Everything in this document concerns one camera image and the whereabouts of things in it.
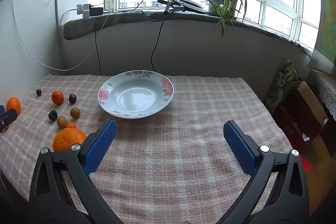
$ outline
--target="pink checkered tablecloth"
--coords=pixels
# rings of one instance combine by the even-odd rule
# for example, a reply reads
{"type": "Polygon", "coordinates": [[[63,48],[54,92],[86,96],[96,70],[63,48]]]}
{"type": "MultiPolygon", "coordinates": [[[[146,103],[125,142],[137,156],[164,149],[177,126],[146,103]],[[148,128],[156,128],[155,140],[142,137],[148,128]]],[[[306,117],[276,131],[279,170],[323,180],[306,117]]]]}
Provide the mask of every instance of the pink checkered tablecloth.
{"type": "MultiPolygon", "coordinates": [[[[22,101],[21,114],[1,134],[0,169],[27,200],[41,148],[52,148],[59,131],[48,119],[55,109],[70,119],[67,97],[77,95],[81,116],[77,128],[87,135],[110,117],[97,101],[110,77],[48,75],[22,101]],[[66,97],[57,106],[50,96],[66,97]]],[[[90,177],[107,204],[125,223],[215,223],[233,204],[250,176],[242,172],[223,137],[223,125],[235,120],[258,145],[276,152],[291,146],[262,102],[242,78],[168,76],[175,94],[159,113],[138,120],[115,118],[117,135],[90,177]]],[[[67,174],[65,179],[77,208],[85,211],[67,174]]],[[[266,202],[270,183],[258,209],[266,202]]]]}

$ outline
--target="gray cloth on window sill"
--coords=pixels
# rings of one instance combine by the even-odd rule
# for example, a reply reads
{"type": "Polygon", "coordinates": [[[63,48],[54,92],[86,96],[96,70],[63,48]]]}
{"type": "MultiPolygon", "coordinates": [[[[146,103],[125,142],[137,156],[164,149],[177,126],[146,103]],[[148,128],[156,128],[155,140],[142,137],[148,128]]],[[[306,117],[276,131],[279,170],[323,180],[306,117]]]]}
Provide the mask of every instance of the gray cloth on window sill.
{"type": "MultiPolygon", "coordinates": [[[[147,9],[143,10],[145,15],[152,20],[160,20],[163,18],[163,10],[158,9],[147,9]]],[[[77,19],[67,22],[64,25],[63,36],[66,40],[73,40],[75,38],[83,37],[91,32],[95,31],[95,21],[97,21],[97,30],[100,30],[108,14],[90,17],[85,19],[77,19]]],[[[108,19],[105,22],[104,28],[121,24],[121,23],[136,23],[146,21],[143,13],[140,11],[133,12],[114,12],[110,13],[108,19]]],[[[198,14],[193,12],[174,12],[172,15],[167,17],[165,20],[194,20],[203,22],[213,22],[217,24],[220,21],[219,17],[208,16],[204,14],[198,14]]],[[[272,31],[271,29],[261,27],[260,25],[254,23],[247,23],[236,20],[233,22],[234,26],[247,28],[255,32],[262,33],[269,37],[280,38],[284,42],[290,42],[294,46],[300,47],[308,56],[311,57],[311,51],[308,48],[303,47],[300,43],[293,41],[290,37],[286,35],[280,35],[278,32],[272,31]]]]}

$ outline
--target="small orange fruit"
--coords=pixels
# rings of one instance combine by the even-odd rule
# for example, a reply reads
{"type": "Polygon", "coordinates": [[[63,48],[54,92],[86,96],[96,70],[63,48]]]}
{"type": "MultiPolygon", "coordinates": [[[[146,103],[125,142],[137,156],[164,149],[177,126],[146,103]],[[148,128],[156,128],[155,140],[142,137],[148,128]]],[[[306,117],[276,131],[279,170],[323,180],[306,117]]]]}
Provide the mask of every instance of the small orange fruit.
{"type": "Polygon", "coordinates": [[[74,122],[68,122],[67,125],[66,125],[66,128],[76,128],[76,124],[74,122]]]}
{"type": "Polygon", "coordinates": [[[21,104],[18,98],[12,97],[7,102],[7,110],[14,108],[16,111],[16,115],[19,116],[21,112],[21,104]]]}
{"type": "Polygon", "coordinates": [[[58,105],[61,105],[64,101],[64,95],[60,91],[54,91],[51,95],[51,100],[58,105]]]}
{"type": "Polygon", "coordinates": [[[54,152],[68,150],[74,144],[82,144],[86,135],[77,128],[64,128],[58,132],[52,143],[54,152]]]}

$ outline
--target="plate rim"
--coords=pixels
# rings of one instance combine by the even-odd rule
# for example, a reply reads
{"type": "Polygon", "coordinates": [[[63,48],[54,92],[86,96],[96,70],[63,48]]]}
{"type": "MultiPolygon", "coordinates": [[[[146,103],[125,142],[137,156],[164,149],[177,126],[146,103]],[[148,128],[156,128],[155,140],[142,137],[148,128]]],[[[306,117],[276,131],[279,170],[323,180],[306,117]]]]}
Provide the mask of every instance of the plate rim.
{"type": "Polygon", "coordinates": [[[153,113],[148,114],[148,115],[145,115],[145,116],[142,116],[142,117],[120,117],[120,116],[116,116],[116,115],[114,115],[114,114],[108,112],[107,110],[104,109],[103,105],[99,102],[99,91],[100,91],[100,89],[101,89],[101,88],[102,88],[108,81],[110,81],[113,77],[116,77],[116,76],[118,76],[118,75],[122,75],[122,74],[124,74],[124,73],[133,72],[133,71],[140,71],[140,70],[129,70],[129,71],[121,72],[121,73],[119,73],[119,74],[117,74],[117,75],[114,75],[114,76],[112,76],[111,78],[109,78],[108,80],[106,80],[106,81],[102,84],[102,86],[99,88],[99,90],[98,90],[98,94],[97,94],[98,104],[100,105],[100,107],[101,107],[106,113],[112,115],[113,117],[117,117],[117,118],[120,118],[120,119],[129,119],[129,120],[135,120],[135,119],[146,118],[146,117],[152,116],[152,115],[154,115],[154,114],[160,112],[161,110],[163,110],[167,105],[169,105],[169,103],[171,102],[171,100],[172,100],[173,97],[174,97],[174,94],[175,94],[175,88],[174,88],[173,83],[170,81],[170,79],[169,79],[168,77],[166,77],[166,76],[164,76],[164,75],[162,75],[162,74],[160,74],[160,73],[158,73],[158,72],[156,72],[156,71],[142,70],[142,71],[148,71],[148,72],[152,72],[152,73],[161,75],[162,77],[168,79],[168,81],[171,83],[171,86],[173,87],[173,94],[171,95],[170,99],[166,102],[166,105],[165,105],[163,108],[159,109],[158,111],[153,112],[153,113]]]}

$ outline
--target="white ceramic plate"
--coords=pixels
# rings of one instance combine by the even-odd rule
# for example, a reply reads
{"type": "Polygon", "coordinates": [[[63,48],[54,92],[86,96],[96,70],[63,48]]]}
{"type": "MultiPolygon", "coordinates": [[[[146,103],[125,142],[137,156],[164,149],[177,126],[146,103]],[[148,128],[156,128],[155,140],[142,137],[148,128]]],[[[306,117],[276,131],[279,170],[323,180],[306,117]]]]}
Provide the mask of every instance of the white ceramic plate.
{"type": "Polygon", "coordinates": [[[153,71],[133,70],[107,80],[99,89],[99,105],[124,119],[139,119],[159,112],[174,95],[171,81],[153,71]]]}

